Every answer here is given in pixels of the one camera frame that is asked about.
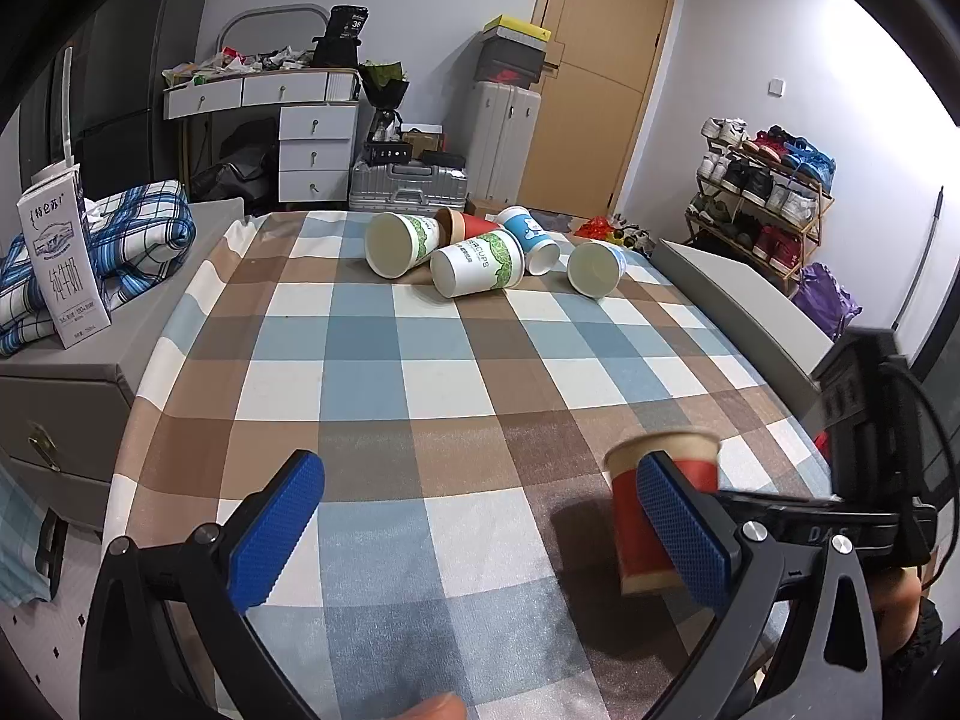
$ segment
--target paper cup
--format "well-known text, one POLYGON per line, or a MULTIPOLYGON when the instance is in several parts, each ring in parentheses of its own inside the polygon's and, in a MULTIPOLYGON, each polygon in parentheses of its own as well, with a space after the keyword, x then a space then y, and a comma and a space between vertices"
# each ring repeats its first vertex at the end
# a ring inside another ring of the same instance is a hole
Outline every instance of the paper cup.
POLYGON ((544 228, 520 205, 502 210, 494 219, 510 230, 520 241, 527 272, 542 276, 560 259, 560 245, 544 232, 544 228))
POLYGON ((502 230, 503 228, 495 221, 488 221, 484 218, 474 217, 471 214, 464 214, 464 240, 467 238, 476 238, 491 230, 502 230))
POLYGON ((491 230, 430 257, 430 274, 444 298, 512 287, 523 275, 523 251, 506 230, 491 230))
POLYGON ((588 298, 606 298, 616 289, 626 269, 623 250, 605 241, 583 242, 566 261, 570 284, 588 298))
POLYGON ((399 278, 424 263, 440 245, 440 223, 435 218, 406 214, 378 214, 367 224, 364 252, 373 272, 399 278))
POLYGON ((440 223, 440 246, 459 244, 467 235, 464 234, 464 215, 452 208, 440 208, 433 218, 440 223))
POLYGON ((623 595, 683 584, 637 499, 637 464, 658 449, 701 493, 717 491, 720 440, 709 431, 683 428, 648 433, 608 451, 604 463, 613 480, 613 540, 623 595))

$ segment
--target suitcase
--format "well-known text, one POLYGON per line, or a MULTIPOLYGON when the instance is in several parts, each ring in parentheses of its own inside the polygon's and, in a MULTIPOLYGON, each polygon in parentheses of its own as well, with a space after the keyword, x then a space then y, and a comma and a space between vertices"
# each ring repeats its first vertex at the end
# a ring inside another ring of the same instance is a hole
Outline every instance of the suitcase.
POLYGON ((440 208, 464 210, 467 174, 454 167, 368 165, 358 160, 350 177, 351 211, 432 213, 440 208))

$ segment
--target drawer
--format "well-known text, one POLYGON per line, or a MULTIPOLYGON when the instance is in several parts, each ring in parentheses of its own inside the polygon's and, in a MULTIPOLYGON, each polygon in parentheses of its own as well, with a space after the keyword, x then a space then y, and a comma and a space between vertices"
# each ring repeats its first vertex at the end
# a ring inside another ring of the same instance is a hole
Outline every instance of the drawer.
POLYGON ((282 170, 280 202, 346 200, 349 170, 282 170))
POLYGON ((326 71, 275 73, 243 79, 243 105, 322 103, 326 99, 326 71))
POLYGON ((104 528, 110 495, 107 482, 56 473, 16 458, 3 458, 3 466, 28 495, 43 500, 61 519, 94 531, 104 528))
POLYGON ((227 79, 202 83, 200 86, 184 86, 167 92, 164 102, 165 119, 179 119, 195 113, 222 111, 239 108, 243 95, 243 79, 227 79))
POLYGON ((280 108, 280 140, 352 139, 356 105, 291 105, 280 108))
POLYGON ((109 483, 130 406, 111 382, 0 377, 0 446, 21 461, 109 483), (49 437, 52 449, 37 450, 49 437))
POLYGON ((353 141, 280 141, 280 170, 349 170, 353 141))

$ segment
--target red paper cup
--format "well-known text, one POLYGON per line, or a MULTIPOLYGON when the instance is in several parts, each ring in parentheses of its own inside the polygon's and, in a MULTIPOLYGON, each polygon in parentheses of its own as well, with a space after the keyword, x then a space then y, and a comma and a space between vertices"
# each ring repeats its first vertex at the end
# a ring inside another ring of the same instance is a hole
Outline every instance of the red paper cup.
POLYGON ((467 238, 476 238, 491 230, 502 230, 503 228, 495 221, 487 221, 484 218, 474 217, 471 214, 464 214, 464 240, 467 238))
POLYGON ((464 215, 452 208, 440 208, 434 214, 440 223, 440 248, 459 244, 467 236, 464 234, 464 215))
POLYGON ((658 449, 670 456, 701 493, 717 491, 720 440, 709 431, 683 428, 648 433, 608 451, 604 463, 613 480, 613 539, 622 595, 683 585, 637 500, 637 463, 658 449))

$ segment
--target white drawer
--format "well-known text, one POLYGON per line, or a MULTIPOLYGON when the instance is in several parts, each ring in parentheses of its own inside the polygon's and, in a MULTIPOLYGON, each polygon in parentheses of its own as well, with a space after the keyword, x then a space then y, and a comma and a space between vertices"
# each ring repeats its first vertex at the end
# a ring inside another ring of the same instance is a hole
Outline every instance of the white drawer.
POLYGON ((280 108, 280 140, 353 138, 356 105, 290 105, 280 108))
POLYGON ((280 202, 346 200, 349 170, 281 170, 280 202))
POLYGON ((179 119, 181 116, 193 116, 196 113, 239 108, 242 95, 243 79, 184 86, 182 89, 167 92, 164 117, 179 119))
POLYGON ((325 95, 326 71, 247 76, 243 80, 243 105, 322 103, 325 95))
POLYGON ((353 141, 280 141, 280 170, 349 170, 353 141))

